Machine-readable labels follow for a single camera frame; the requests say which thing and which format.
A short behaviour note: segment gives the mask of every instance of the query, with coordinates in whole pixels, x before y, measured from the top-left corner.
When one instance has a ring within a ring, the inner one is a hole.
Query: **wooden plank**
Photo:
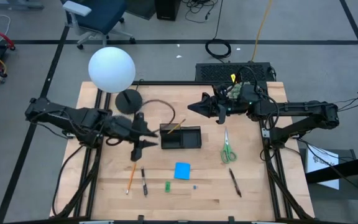
[[[278,102],[287,100],[283,83],[268,83],[268,90],[269,95]],[[96,92],[91,82],[84,82],[77,107],[93,107]],[[258,123],[252,122],[245,115],[235,115],[227,117],[224,125],[217,125],[214,118],[208,119],[188,110],[187,105],[199,101],[202,92],[213,94],[210,86],[140,86],[139,92],[144,101],[161,99],[172,104],[177,114],[174,122],[186,118],[183,126],[201,126],[203,147],[162,150],[160,146],[155,146],[144,149],[142,159],[137,161],[131,191],[126,195],[133,166],[130,161],[133,145],[127,142],[115,147],[104,145],[92,219],[135,220],[138,215],[145,215],[146,220],[224,221],[234,215],[239,221],[274,220],[265,163],[259,159],[262,141]],[[112,95],[110,105],[113,113],[119,114],[115,108],[115,96]],[[158,129],[160,123],[167,123],[172,117],[170,108],[160,103],[145,105],[142,111],[151,130]],[[279,119],[279,127],[289,124],[291,118]],[[237,161],[230,164],[224,164],[220,156],[225,128],[238,156]],[[147,139],[160,142],[159,137]],[[292,139],[287,142],[287,146],[298,150]],[[65,158],[76,148],[77,142],[70,140]],[[313,216],[299,155],[282,149],[282,159],[288,189],[305,211]],[[176,162],[191,164],[190,180],[173,178]],[[83,152],[75,156],[63,171],[56,203],[58,210],[74,194],[82,163]],[[149,190],[147,197],[143,196],[141,166],[145,167]],[[242,198],[236,194],[229,167],[236,176]],[[164,191],[166,181],[171,182],[170,193]],[[84,200],[87,198],[88,193],[85,193]]]

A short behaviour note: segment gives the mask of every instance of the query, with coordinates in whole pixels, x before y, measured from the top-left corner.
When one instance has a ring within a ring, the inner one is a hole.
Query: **small blue object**
[[[184,162],[177,162],[175,166],[175,178],[189,180],[190,179],[190,164]]]

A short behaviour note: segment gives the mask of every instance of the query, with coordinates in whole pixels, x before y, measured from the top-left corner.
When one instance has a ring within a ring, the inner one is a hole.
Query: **scissors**
[[[237,155],[231,150],[231,146],[229,144],[229,137],[227,136],[227,128],[224,130],[224,146],[221,153],[221,157],[222,157],[222,161],[225,164],[237,160]]]

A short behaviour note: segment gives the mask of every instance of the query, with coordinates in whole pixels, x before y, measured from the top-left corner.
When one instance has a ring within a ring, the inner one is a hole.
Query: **gray floor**
[[[255,39],[267,2],[225,1],[218,37]],[[358,0],[346,2],[358,25]],[[60,1],[43,3],[43,11],[0,10],[0,14],[12,19],[8,36],[14,40],[58,40],[65,22]],[[116,28],[133,33],[138,40],[213,37],[217,9],[205,24],[184,20],[185,12],[182,5],[175,22],[160,21],[155,15],[146,21],[125,14],[126,23]],[[6,22],[0,17],[1,32],[5,31]],[[68,39],[77,38],[71,30]],[[357,40],[337,0],[274,1],[261,39]],[[100,47],[85,45],[79,51],[75,45],[64,46],[48,93],[51,100],[76,105],[81,82],[89,80],[88,61]],[[196,63],[217,62],[205,52],[204,45],[118,47],[134,59],[136,79],[194,80]],[[0,85],[0,204],[29,126],[24,121],[24,110],[30,98],[39,96],[56,48],[56,45],[18,45],[15,52],[8,52],[9,78]],[[246,62],[251,58],[253,45],[232,45],[232,49],[231,62]],[[290,101],[339,101],[357,96],[358,45],[260,45],[255,61],[270,62],[275,67],[277,79],[284,82]],[[335,130],[315,130],[305,139],[323,148],[354,149],[358,156],[358,108],[341,113],[340,120],[341,125]],[[48,217],[65,144],[64,140],[37,128],[5,222]],[[358,202],[313,199],[313,205],[316,216],[322,220],[358,222]]]

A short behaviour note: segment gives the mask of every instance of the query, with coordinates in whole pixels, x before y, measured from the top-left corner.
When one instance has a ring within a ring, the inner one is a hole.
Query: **white ball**
[[[92,82],[102,91],[118,93],[135,79],[134,61],[127,52],[116,47],[104,47],[92,55],[88,65]]]

